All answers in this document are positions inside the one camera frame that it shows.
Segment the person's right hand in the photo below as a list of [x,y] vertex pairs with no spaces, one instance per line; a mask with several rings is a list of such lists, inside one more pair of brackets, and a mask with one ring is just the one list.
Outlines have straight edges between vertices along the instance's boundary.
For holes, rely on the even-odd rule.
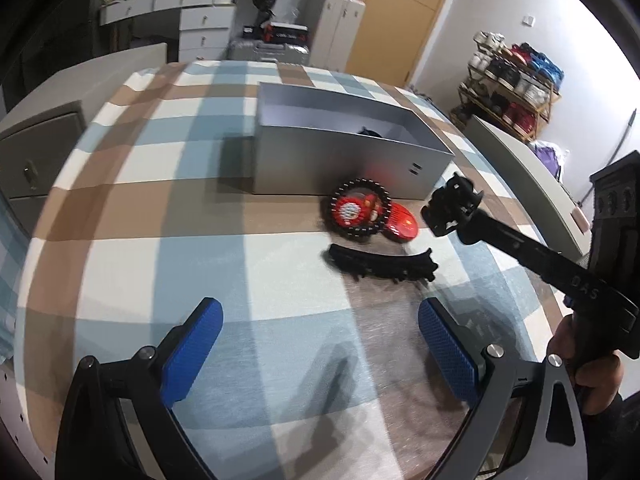
[[607,356],[588,360],[576,347],[574,315],[565,315],[548,342],[548,354],[556,354],[570,368],[570,380],[576,386],[588,390],[582,401],[585,415],[604,412],[620,391],[624,378],[624,366],[620,356],[612,352]]

